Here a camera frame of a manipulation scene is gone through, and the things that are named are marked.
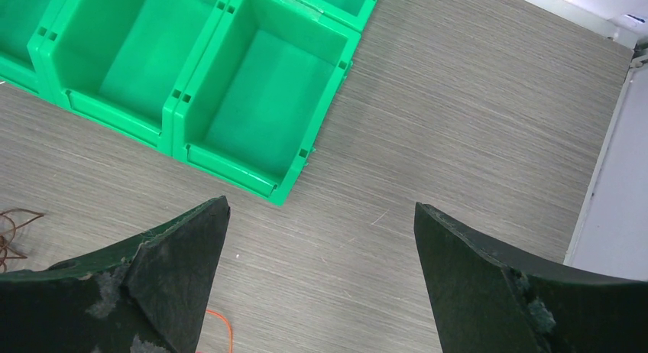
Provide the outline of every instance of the storage bin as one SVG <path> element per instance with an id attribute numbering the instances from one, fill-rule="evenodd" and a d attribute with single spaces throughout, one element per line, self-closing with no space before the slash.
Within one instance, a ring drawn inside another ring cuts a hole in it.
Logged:
<path id="1" fill-rule="evenodd" d="M 286 0 L 231 0 L 178 103 L 173 156 L 287 198 L 360 34 Z"/>
<path id="2" fill-rule="evenodd" d="M 378 0 L 284 0 L 298 2 L 362 32 Z"/>
<path id="3" fill-rule="evenodd" d="M 228 0 L 67 0 L 41 53 L 58 105 L 170 154 L 171 119 Z"/>
<path id="4" fill-rule="evenodd" d="M 52 100 L 37 51 L 65 0 L 0 0 L 0 79 Z"/>

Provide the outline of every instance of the brown wire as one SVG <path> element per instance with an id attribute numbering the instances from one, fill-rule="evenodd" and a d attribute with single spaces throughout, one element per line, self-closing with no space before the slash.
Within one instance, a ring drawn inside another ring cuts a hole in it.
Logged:
<path id="1" fill-rule="evenodd" d="M 14 222 L 14 220 L 7 215 L 16 212 L 29 213 L 34 217 L 29 219 L 26 222 L 21 223 L 20 225 L 16 225 L 16 222 Z M 11 223 L 10 229 L 0 232 L 0 266 L 2 266 L 2 271 L 0 271 L 0 273 L 4 273 L 7 271 L 7 264 L 6 264 L 7 260 L 27 258 L 27 255 L 22 254 L 21 252 L 9 246 L 11 242 L 14 241 L 14 238 L 16 237 L 16 232 L 18 232 L 20 228 L 23 228 L 26 225 L 35 221 L 36 219 L 39 219 L 44 216 L 45 213 L 34 212 L 29 209 L 23 209 L 23 208 L 14 208 L 14 209 L 5 210 L 4 212 L 0 212 L 0 217 L 7 219 L 9 223 Z M 9 234 L 11 234 L 11 237 L 9 238 L 9 240 L 7 240 L 5 236 Z"/>

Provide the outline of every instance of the wood grain texture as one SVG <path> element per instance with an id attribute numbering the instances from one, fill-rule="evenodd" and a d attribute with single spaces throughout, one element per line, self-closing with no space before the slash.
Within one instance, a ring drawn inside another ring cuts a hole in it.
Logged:
<path id="1" fill-rule="evenodd" d="M 0 86 L 0 207 L 43 269 L 226 195 L 236 351 L 440 351 L 414 202 L 561 261 L 631 52 L 520 0 L 380 0 L 286 205 Z M 199 350 L 225 351 L 206 317 Z"/>

